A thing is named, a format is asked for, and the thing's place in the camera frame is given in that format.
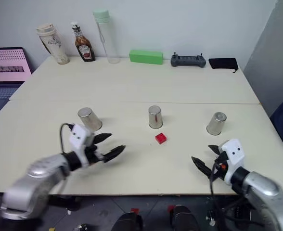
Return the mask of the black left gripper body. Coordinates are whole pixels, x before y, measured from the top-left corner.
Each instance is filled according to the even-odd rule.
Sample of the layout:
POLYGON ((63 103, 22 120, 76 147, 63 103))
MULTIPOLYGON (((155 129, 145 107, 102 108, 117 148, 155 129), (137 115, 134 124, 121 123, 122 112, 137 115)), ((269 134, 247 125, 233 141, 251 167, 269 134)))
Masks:
POLYGON ((93 142, 91 145, 86 146, 85 155, 90 166, 98 162, 103 162, 103 154, 97 152, 97 146, 93 142))

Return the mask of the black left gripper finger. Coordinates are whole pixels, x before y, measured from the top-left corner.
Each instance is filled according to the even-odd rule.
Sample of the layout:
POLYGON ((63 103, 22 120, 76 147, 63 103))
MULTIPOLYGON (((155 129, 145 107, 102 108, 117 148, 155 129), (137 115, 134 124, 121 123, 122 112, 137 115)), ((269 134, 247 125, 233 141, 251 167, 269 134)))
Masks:
POLYGON ((94 136, 93 144, 99 144, 109 138, 112 134, 111 133, 101 133, 94 136))
POLYGON ((103 156, 103 162, 107 163, 111 161, 112 159, 116 158, 117 156, 119 156, 124 151, 125 147, 126 147, 125 145, 120 145, 112 149, 109 153, 103 156))

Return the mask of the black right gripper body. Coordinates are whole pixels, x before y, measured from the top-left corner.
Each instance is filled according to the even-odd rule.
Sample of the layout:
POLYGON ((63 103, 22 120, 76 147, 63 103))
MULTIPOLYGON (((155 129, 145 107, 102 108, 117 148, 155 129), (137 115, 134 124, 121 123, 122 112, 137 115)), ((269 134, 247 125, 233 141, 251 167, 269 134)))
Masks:
POLYGON ((213 171, 212 180, 216 179, 224 180, 225 175, 228 171, 228 163, 229 158, 227 157, 226 152, 221 153, 218 158, 215 159, 214 166, 215 170, 213 171))

